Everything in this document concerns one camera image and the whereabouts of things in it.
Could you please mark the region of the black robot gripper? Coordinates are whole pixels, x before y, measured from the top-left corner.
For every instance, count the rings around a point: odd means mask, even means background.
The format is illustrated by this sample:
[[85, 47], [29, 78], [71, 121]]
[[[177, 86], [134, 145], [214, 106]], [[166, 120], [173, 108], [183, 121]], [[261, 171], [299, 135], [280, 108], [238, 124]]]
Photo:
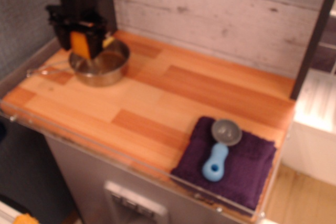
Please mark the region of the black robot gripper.
[[89, 59], [103, 50], [107, 20], [98, 11], [98, 0], [60, 0], [58, 5], [47, 5], [48, 21], [61, 47], [71, 49], [70, 33], [88, 33]]

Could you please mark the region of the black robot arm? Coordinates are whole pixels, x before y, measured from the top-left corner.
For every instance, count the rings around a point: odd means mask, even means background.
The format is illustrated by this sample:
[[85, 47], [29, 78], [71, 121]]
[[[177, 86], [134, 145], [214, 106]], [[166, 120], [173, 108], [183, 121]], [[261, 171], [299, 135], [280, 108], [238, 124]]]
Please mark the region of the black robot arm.
[[60, 0], [46, 10], [63, 49], [88, 60], [102, 52], [107, 21], [98, 12], [97, 0]]

